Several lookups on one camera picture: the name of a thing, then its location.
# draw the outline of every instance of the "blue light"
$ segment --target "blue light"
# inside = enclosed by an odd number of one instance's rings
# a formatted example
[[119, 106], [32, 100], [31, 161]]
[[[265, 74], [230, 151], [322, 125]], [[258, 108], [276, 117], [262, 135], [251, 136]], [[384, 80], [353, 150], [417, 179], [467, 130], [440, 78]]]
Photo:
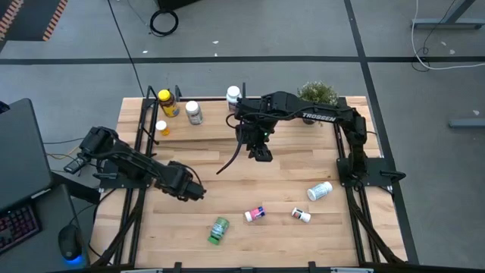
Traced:
[[79, 265], [82, 261], [83, 261], [83, 256], [82, 255], [79, 255], [78, 257], [76, 257], [75, 259], [72, 259], [70, 261], [64, 259], [64, 261], [66, 261], [66, 263], [68, 265]]

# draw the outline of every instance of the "green bottle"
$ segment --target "green bottle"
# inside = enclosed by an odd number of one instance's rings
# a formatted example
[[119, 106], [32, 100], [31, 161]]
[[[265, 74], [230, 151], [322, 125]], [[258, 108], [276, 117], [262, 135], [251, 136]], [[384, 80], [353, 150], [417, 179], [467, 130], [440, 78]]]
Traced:
[[213, 243], [214, 245], [218, 245], [219, 242], [222, 240], [222, 236], [224, 236], [224, 234], [226, 233], [228, 227], [228, 220], [222, 217], [217, 218], [217, 221], [212, 227], [211, 236], [209, 236], [208, 241]]

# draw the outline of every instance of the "pill bottle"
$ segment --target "pill bottle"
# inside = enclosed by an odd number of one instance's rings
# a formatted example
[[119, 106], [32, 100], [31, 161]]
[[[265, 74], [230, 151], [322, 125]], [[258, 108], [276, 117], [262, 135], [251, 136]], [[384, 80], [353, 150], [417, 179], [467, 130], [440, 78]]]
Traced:
[[320, 183], [317, 186], [312, 187], [311, 189], [308, 189], [306, 193], [308, 194], [308, 198], [311, 201], [316, 201], [321, 197], [326, 196], [332, 190], [333, 190], [332, 184], [327, 181], [324, 183]]
[[239, 91], [239, 87], [237, 86], [229, 86], [227, 89], [226, 100], [227, 100], [227, 108], [229, 111], [236, 110], [237, 98], [241, 98], [241, 91]]
[[157, 121], [155, 129], [157, 129], [162, 136], [167, 136], [170, 133], [170, 129], [168, 129], [167, 122], [165, 121]]
[[262, 206], [244, 213], [244, 216], [246, 217], [246, 220], [248, 222], [254, 221], [254, 220], [261, 218], [265, 215], [266, 215], [266, 212], [264, 211], [264, 208]]
[[175, 96], [170, 91], [163, 89], [158, 92], [158, 101], [167, 117], [173, 118], [179, 114], [179, 107], [175, 101]]
[[185, 112], [189, 118], [189, 122], [192, 125], [197, 125], [202, 123], [202, 110], [200, 105], [196, 101], [189, 101], [185, 104]]
[[311, 215], [309, 213], [303, 212], [301, 209], [294, 208], [291, 212], [291, 216], [300, 219], [305, 223], [310, 222]]
[[222, 240], [222, 237], [226, 233], [229, 227], [229, 221], [219, 217], [217, 218], [214, 226], [212, 226], [211, 236], [207, 239], [209, 242], [213, 243], [214, 245], [218, 245], [219, 242]]

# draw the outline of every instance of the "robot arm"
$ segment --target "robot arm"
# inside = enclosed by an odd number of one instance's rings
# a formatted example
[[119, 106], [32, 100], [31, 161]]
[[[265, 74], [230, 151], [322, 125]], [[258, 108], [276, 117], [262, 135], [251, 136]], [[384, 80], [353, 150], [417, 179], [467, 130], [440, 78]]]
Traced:
[[[179, 162], [169, 162], [163, 165], [148, 156], [131, 149], [127, 143], [121, 141], [112, 129], [105, 127], [93, 127], [80, 144], [81, 152], [78, 153], [78, 161], [89, 162], [91, 159], [98, 161], [109, 160], [118, 166], [118, 171], [127, 178], [135, 181], [155, 181], [155, 187], [161, 189], [180, 200], [203, 199], [205, 190], [201, 184], [192, 180], [192, 173], [187, 171], [186, 166]], [[65, 171], [76, 173], [79, 168], [71, 168], [71, 164], [64, 168]]]
[[337, 123], [343, 129], [350, 145], [351, 175], [362, 177], [366, 174], [365, 118], [355, 108], [307, 102], [291, 93], [278, 91], [260, 99], [243, 97], [237, 103], [234, 117], [239, 121], [239, 125], [236, 125], [237, 139], [246, 144], [250, 158], [254, 157], [256, 161], [261, 162], [270, 162], [273, 159], [265, 143], [274, 133], [278, 121], [305, 118]]

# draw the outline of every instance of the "potted plant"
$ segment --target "potted plant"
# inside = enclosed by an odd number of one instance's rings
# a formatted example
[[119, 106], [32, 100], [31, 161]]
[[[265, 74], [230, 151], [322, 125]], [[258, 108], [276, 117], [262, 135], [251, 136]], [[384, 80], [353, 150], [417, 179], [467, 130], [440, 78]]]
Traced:
[[[332, 86], [322, 81], [308, 82], [297, 91], [298, 97], [308, 102], [327, 103], [336, 105], [338, 95]], [[315, 121], [303, 118], [306, 124], [313, 124]]]

